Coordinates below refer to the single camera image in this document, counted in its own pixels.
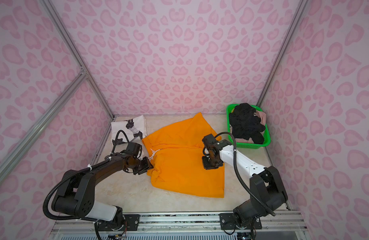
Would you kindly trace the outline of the orange garment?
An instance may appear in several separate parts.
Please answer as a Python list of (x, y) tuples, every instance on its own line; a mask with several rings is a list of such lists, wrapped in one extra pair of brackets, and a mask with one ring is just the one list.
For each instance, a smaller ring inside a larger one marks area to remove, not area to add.
[(201, 113), (163, 127), (142, 142), (153, 169), (147, 172), (153, 187), (207, 198), (223, 198), (225, 169), (205, 170), (203, 137), (217, 133)]

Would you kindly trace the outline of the white t-shirt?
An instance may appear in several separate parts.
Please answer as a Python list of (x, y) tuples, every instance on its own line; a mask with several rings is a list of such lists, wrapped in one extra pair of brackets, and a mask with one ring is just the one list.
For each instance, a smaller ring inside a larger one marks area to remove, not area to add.
[(143, 115), (136, 118), (111, 123), (111, 142), (114, 146), (147, 137), (146, 122)]

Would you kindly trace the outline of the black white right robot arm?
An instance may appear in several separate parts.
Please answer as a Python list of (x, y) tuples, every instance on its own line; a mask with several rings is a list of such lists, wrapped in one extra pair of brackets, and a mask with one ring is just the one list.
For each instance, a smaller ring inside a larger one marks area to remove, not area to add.
[(236, 177), (250, 198), (233, 210), (234, 224), (246, 228), (257, 223), (261, 217), (275, 216), (275, 210), (288, 200), (288, 195), (279, 171), (273, 167), (264, 167), (237, 150), (237, 143), (217, 140), (209, 134), (202, 139), (204, 144), (202, 157), (205, 170), (216, 170), (224, 164), (234, 168)]

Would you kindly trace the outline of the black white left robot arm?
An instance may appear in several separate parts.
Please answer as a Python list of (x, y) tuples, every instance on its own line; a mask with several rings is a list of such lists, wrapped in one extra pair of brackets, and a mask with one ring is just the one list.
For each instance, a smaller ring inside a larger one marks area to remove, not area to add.
[(94, 221), (106, 229), (118, 230), (126, 225), (122, 208), (95, 200), (95, 187), (111, 175), (123, 171), (142, 175), (153, 169), (147, 157), (142, 157), (142, 146), (128, 143), (121, 152), (112, 152), (104, 161), (82, 170), (65, 172), (62, 180), (47, 194), (43, 213), (57, 221)]

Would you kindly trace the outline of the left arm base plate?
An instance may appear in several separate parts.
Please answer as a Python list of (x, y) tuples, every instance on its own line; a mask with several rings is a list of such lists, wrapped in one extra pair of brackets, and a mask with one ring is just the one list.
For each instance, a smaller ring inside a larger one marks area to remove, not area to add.
[(124, 215), (122, 213), (115, 215), (112, 221), (99, 220), (95, 223), (96, 228), (102, 232), (116, 231), (136, 231), (139, 224), (140, 215)]

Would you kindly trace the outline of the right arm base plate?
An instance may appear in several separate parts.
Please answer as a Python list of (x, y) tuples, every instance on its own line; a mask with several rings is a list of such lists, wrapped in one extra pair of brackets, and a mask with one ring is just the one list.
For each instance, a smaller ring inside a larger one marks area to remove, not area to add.
[(220, 226), (222, 230), (250, 230), (253, 227), (255, 230), (262, 229), (262, 223), (259, 218), (241, 219), (234, 213), (219, 214)]

